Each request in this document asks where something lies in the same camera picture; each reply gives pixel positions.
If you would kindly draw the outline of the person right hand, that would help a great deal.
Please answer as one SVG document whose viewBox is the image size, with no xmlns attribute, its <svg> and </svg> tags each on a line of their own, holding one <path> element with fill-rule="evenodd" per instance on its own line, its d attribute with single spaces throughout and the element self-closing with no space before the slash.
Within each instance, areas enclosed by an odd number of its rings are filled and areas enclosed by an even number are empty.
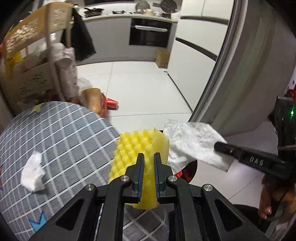
<svg viewBox="0 0 296 241">
<path fill-rule="evenodd" d="M 264 175 L 261 181 L 263 187 L 260 196 L 258 215 L 267 219 L 272 214 L 271 200 L 287 202 L 289 214 L 295 213 L 295 185 L 283 184 L 271 176 Z"/>
</svg>

